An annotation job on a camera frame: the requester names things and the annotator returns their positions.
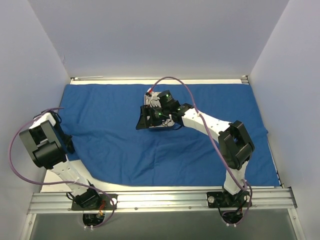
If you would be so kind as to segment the blue surgical cloth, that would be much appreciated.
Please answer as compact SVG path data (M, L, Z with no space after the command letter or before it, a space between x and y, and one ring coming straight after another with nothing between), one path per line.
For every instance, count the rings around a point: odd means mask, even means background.
M145 91L142 84L69 84L61 100L61 127L91 176L128 186L221 186L226 169L209 138L191 128L136 130ZM159 84L181 104L195 103L214 118L241 121L255 150L245 179L253 186L278 186L267 130L246 84Z

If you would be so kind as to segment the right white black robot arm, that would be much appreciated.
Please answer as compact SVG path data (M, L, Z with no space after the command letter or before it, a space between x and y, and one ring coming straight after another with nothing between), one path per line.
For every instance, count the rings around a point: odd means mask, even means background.
M246 191L245 172L255 146L241 121L228 122L199 111L194 105L179 103L169 90L144 94L144 104L136 130L171 128L174 124L191 128L207 135L226 167L223 184L223 203L234 206L240 201L240 192Z

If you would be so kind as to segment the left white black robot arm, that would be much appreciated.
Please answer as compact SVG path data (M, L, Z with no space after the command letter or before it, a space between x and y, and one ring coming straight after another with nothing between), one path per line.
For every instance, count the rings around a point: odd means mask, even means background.
M95 210L102 198L68 160L68 154L75 152L72 136L63 132L61 118L48 110L33 119L32 125L19 133L33 163L55 173L70 188L66 195L81 208Z

